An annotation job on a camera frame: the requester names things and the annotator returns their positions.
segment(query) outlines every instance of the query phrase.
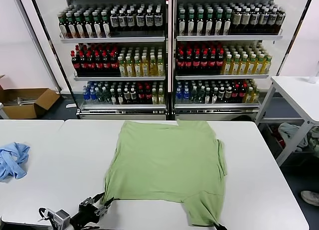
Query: white table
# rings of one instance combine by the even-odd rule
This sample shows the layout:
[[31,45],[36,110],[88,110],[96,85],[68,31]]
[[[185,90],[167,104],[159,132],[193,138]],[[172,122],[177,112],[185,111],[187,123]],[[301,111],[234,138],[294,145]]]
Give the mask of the white table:
[[[89,196],[102,193],[122,120],[67,120],[46,145],[45,158],[22,179],[27,198],[12,199],[6,223],[38,222],[38,209],[64,209],[70,215]],[[175,121],[149,121],[176,124]],[[253,122],[211,121],[224,142],[228,175],[220,222],[229,230],[308,230],[289,186]],[[17,194],[21,191],[11,189]],[[204,230],[190,226],[182,204],[166,201],[115,201],[98,223],[103,229]]]
[[271,118],[267,118],[268,120],[263,121],[263,115],[275,91],[278,91],[304,120],[304,123],[294,135],[293,139],[289,143],[286,143],[286,147],[276,159],[279,166],[295,151],[297,145],[311,128],[319,126],[319,84],[308,83],[308,78],[309,77],[272,77],[271,80],[273,83],[256,116],[256,125],[271,120]]
[[[58,132],[63,123],[63,120],[0,120],[0,146],[12,142],[30,146],[29,159],[23,165],[23,168],[28,170],[41,156],[41,152],[45,152],[45,149],[36,146]],[[24,193],[21,196],[15,196],[10,192],[10,187],[20,191],[24,188],[22,179],[9,178],[6,182],[0,183],[0,217],[4,209],[12,203],[13,198],[19,199],[25,195]]]

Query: blue cloth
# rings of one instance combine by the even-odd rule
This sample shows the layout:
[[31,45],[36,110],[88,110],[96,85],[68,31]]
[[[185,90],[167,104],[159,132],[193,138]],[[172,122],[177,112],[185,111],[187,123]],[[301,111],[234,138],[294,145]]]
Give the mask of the blue cloth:
[[15,142],[0,147],[0,182],[8,175],[16,179],[26,175],[19,165],[28,160],[29,149],[29,146]]

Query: green t-shirt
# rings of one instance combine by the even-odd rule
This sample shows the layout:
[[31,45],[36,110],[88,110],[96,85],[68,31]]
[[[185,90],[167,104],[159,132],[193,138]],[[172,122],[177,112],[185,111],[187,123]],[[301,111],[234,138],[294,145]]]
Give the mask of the green t-shirt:
[[222,143],[207,122],[126,121],[105,176],[103,202],[114,197],[184,203],[193,225],[218,224],[226,174]]

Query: cardboard box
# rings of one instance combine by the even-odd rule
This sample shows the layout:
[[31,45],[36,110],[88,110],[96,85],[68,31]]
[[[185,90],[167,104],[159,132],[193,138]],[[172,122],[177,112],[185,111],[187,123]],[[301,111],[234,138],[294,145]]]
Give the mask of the cardboard box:
[[[23,106],[5,106],[9,101],[18,97],[34,98],[36,102]],[[3,111],[10,119],[33,119],[45,114],[47,110],[59,99],[60,95],[48,88],[34,89],[7,89],[0,85],[0,103],[4,105]]]

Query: shoe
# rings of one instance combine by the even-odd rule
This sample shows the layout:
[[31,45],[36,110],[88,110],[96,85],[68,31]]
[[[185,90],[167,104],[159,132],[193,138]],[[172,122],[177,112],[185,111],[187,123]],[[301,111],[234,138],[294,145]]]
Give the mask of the shoe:
[[300,194],[306,203],[319,207],[319,194],[311,191],[301,191]]

